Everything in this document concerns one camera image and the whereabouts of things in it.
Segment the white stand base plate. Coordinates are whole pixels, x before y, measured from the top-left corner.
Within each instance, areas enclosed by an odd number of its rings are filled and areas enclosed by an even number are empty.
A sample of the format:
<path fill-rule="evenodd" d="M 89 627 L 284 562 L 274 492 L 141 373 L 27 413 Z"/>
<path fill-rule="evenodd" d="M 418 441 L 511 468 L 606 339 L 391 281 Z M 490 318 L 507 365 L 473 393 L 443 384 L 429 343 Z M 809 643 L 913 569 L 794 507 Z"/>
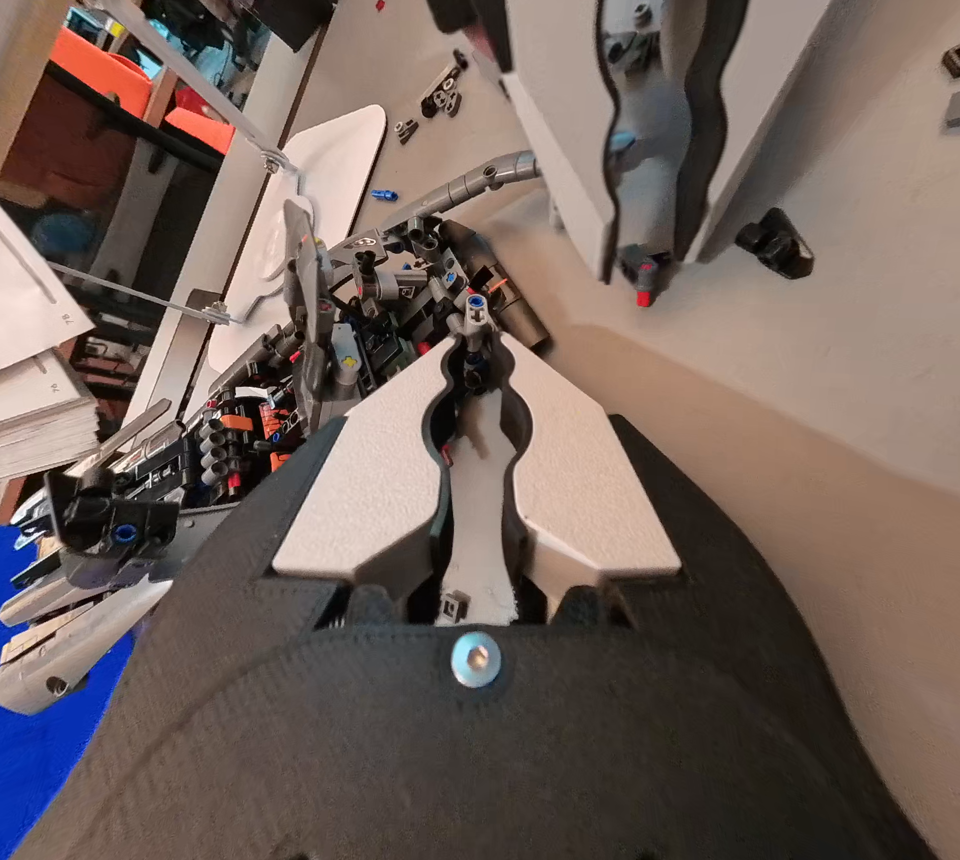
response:
<path fill-rule="evenodd" d="M 285 256 L 283 206 L 310 203 L 315 236 L 325 245 L 345 240 L 366 192 L 387 126 L 376 104 L 310 127 L 283 147 L 300 181 L 281 171 L 267 183 L 225 294 L 233 322 L 212 330 L 207 360 L 224 372 L 262 334 L 290 321 L 282 295 Z"/>

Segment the orange storage bin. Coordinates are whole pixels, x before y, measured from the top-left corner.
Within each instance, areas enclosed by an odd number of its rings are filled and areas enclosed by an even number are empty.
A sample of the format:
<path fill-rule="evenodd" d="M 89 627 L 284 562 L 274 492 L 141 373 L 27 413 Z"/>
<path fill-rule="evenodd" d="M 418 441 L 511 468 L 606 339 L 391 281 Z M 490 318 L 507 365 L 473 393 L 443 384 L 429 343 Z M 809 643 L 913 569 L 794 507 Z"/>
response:
<path fill-rule="evenodd" d="M 223 156 L 230 151 L 235 130 L 228 123 L 212 120 L 204 114 L 179 106 L 167 114 L 164 122 Z"/>
<path fill-rule="evenodd" d="M 126 112 L 139 119 L 146 114 L 152 81 L 132 61 L 99 50 L 65 26 L 57 33 L 50 60 L 96 92 L 118 99 Z"/>

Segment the grey desk leg panel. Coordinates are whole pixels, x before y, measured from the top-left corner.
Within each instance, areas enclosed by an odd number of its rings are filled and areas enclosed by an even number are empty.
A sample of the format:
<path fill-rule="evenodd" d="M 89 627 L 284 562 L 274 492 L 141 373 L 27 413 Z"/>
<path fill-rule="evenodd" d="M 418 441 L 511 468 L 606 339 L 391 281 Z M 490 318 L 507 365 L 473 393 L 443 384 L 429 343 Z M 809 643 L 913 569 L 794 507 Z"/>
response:
<path fill-rule="evenodd" d="M 183 166 L 165 194 L 133 287 L 186 306 L 195 291 L 224 296 L 241 243 L 268 179 L 259 152 L 245 140 L 223 159 L 216 176 Z M 150 431 L 180 417 L 190 401 L 195 373 L 204 364 L 212 326 L 169 308 L 126 410 L 132 421 L 167 399 L 169 409 Z"/>

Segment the grey lego connector red pin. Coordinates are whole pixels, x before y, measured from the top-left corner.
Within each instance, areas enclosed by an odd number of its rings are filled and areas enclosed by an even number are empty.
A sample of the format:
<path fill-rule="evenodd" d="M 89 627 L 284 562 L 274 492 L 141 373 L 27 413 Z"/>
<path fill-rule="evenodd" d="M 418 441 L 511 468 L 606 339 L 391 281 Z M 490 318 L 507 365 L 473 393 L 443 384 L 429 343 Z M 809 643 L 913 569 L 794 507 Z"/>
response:
<path fill-rule="evenodd" d="M 659 297 L 671 262 L 670 251 L 651 252 L 645 244 L 618 248 L 616 266 L 633 289 L 639 308 L 649 309 Z"/>

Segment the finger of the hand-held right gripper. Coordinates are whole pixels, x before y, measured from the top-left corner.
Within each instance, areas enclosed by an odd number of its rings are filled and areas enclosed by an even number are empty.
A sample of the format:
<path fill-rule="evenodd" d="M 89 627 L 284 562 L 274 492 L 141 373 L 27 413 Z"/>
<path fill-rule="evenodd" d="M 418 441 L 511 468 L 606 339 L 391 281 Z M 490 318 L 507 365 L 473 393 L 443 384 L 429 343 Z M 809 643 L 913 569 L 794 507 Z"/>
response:
<path fill-rule="evenodd" d="M 505 0 L 510 101 L 570 241 L 608 283 L 619 207 L 606 171 L 617 117 L 601 55 L 602 0 Z"/>
<path fill-rule="evenodd" d="M 722 218 L 834 0 L 664 0 L 661 59 L 682 90 L 673 254 L 692 263 Z"/>

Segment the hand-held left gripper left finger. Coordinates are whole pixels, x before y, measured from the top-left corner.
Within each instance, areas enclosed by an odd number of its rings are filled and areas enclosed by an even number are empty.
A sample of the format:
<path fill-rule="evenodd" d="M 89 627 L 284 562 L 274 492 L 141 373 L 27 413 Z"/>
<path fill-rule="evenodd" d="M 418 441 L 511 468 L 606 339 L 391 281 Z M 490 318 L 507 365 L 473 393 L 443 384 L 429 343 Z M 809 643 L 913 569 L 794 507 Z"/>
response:
<path fill-rule="evenodd" d="M 351 408 L 271 569 L 278 578 L 380 586 L 413 622 L 436 622 L 450 564 L 450 473 L 438 445 L 452 424 L 446 338 Z"/>

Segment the curved grey lego arch assembly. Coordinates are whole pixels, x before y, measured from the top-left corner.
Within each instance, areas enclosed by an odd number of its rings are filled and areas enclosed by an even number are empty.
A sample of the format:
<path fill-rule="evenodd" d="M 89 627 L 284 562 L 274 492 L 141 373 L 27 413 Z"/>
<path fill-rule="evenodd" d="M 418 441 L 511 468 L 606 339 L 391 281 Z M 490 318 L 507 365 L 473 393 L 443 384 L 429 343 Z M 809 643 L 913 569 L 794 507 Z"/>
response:
<path fill-rule="evenodd" d="M 424 194 L 412 205 L 405 206 L 378 227 L 386 234 L 413 219 L 426 219 L 445 214 L 464 203 L 506 185 L 543 177 L 541 166 L 532 150 L 521 150 L 486 161 L 433 191 Z"/>

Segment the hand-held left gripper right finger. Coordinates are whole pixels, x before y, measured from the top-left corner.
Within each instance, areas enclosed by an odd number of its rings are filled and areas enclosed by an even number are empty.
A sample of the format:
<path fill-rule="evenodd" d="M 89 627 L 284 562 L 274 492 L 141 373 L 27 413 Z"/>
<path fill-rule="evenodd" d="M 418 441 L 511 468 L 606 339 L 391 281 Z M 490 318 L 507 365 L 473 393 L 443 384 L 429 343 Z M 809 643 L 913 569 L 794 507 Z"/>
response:
<path fill-rule="evenodd" d="M 501 540 L 511 605 L 519 585 L 547 601 L 572 588 L 678 576 L 681 559 L 606 411 L 513 337 L 497 337 L 499 427 L 513 449 L 503 478 Z"/>

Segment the lego instruction booklet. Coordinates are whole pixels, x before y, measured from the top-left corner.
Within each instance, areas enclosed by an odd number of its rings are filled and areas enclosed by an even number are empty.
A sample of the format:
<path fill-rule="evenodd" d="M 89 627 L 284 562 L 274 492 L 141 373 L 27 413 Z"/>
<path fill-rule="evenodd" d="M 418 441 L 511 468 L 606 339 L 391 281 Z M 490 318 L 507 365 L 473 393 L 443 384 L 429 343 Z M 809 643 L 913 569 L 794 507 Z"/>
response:
<path fill-rule="evenodd" d="M 62 346 L 92 322 L 1 212 L 1 478 L 77 460 L 98 444 L 97 401 Z"/>

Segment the blue plastic bin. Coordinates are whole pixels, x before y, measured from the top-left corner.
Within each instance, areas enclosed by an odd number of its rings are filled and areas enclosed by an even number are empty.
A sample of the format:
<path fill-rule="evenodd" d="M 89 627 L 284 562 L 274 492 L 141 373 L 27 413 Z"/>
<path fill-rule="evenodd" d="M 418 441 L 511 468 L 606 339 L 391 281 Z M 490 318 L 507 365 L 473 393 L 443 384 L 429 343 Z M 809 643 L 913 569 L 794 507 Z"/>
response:
<path fill-rule="evenodd" d="M 102 721 L 133 651 L 126 633 L 89 681 L 35 715 L 1 710 L 1 857 L 8 858 L 64 786 Z"/>

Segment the grey black lego car model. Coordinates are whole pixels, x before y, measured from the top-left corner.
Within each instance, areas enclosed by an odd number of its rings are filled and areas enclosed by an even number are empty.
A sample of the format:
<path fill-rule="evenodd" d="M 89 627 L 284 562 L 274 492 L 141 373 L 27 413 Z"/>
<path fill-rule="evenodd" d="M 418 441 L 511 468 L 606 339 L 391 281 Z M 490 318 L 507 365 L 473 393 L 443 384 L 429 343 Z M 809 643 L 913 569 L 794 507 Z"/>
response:
<path fill-rule="evenodd" d="M 327 253 L 294 243 L 303 210 L 284 204 L 286 322 L 264 328 L 205 403 L 138 448 L 110 447 L 33 494 L 12 524 L 35 561 L 12 578 L 2 626 L 2 709 L 34 715 L 82 689 L 146 625 L 210 533 L 308 437 L 345 416 L 487 305 L 529 349 L 549 338 L 488 244 L 442 219 L 438 196 L 386 231 Z"/>

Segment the black lego wedge piece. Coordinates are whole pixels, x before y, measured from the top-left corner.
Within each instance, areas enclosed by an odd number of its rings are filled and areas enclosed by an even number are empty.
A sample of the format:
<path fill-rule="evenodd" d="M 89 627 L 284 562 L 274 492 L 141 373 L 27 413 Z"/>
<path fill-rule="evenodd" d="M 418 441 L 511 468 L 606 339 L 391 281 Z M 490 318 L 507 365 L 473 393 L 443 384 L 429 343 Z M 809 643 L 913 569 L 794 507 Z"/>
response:
<path fill-rule="evenodd" d="M 734 245 L 754 256 L 768 270 L 790 281 L 809 277 L 813 271 L 813 252 L 779 207 L 771 208 L 761 220 L 744 225 L 737 232 Z"/>

